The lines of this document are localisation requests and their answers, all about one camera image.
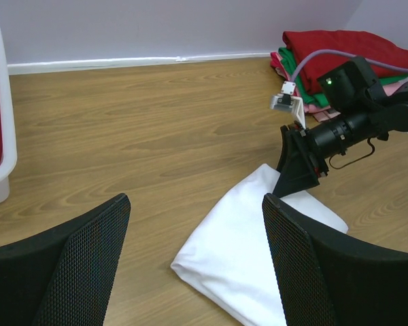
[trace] white towel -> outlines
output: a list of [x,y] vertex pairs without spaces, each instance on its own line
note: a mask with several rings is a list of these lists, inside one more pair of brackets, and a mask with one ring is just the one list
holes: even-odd
[[[246,326],[286,325],[261,204],[279,173],[263,164],[213,207],[171,264],[186,283]],[[282,198],[305,215],[347,232],[345,222],[307,192]]]

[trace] black textured panel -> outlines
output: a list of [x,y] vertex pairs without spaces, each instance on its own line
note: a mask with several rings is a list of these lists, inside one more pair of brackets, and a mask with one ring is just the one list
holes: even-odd
[[34,326],[103,324],[129,214],[124,196],[68,238]]
[[287,325],[337,325],[308,233],[268,197],[263,213]]

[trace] wooden table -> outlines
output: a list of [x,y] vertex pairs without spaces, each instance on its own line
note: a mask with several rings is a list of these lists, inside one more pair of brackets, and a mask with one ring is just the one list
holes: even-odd
[[[169,269],[225,192],[276,166],[286,113],[268,59],[19,75],[11,78],[18,163],[0,204],[0,245],[125,192],[133,209],[105,324],[238,325]],[[332,170],[310,192],[350,234],[408,251],[408,135]],[[357,145],[348,159],[366,153]]]

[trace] gray cable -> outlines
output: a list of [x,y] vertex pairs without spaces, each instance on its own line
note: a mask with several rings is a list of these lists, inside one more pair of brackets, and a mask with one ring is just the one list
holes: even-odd
[[[342,52],[342,51],[338,51],[338,50],[317,50],[315,52],[310,53],[308,56],[305,57],[304,60],[301,61],[301,63],[296,67],[296,69],[294,70],[292,77],[290,78],[291,82],[294,82],[296,77],[298,77],[299,75],[299,71],[301,71],[301,69],[307,64],[307,62],[309,62],[312,58],[314,58],[315,56],[318,56],[320,54],[336,54],[338,56],[345,56],[346,58],[353,58],[356,55],[355,54],[351,54],[351,53],[347,53],[347,52]],[[371,60],[366,58],[368,63],[371,63],[372,65],[378,66],[378,67],[383,67],[389,70],[394,70],[394,71],[399,71],[401,73],[408,73],[408,69],[407,68],[400,68],[400,67],[396,67],[396,66],[392,66],[392,65],[387,65],[386,63],[382,63],[376,60]]]

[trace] wooden tabletop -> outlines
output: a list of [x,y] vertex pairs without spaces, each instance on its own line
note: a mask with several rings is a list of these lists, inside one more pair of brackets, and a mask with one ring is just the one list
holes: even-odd
[[[0,246],[76,217],[120,192],[132,202],[105,324],[238,325],[169,268],[225,192],[276,166],[287,113],[268,59],[11,78],[18,163],[0,204]],[[331,170],[310,193],[350,234],[408,251],[408,135]],[[347,159],[367,153],[363,143]]]

